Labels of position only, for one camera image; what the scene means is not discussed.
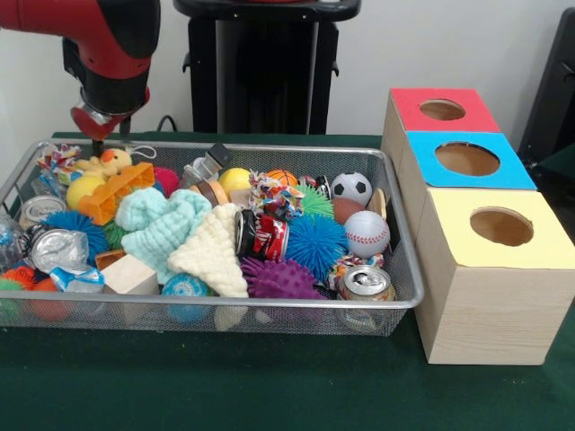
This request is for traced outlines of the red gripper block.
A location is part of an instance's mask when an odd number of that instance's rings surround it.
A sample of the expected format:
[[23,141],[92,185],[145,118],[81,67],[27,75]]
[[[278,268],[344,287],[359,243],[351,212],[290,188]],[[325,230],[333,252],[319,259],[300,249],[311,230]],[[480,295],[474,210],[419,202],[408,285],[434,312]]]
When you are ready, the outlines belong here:
[[90,105],[84,91],[80,91],[80,101],[70,110],[72,120],[86,136],[92,139],[93,156],[101,156],[104,150],[102,139],[106,139],[116,127],[121,136],[128,136],[131,129],[131,117],[141,110],[150,99],[150,90],[146,88],[143,103],[131,112],[111,114],[100,112]]

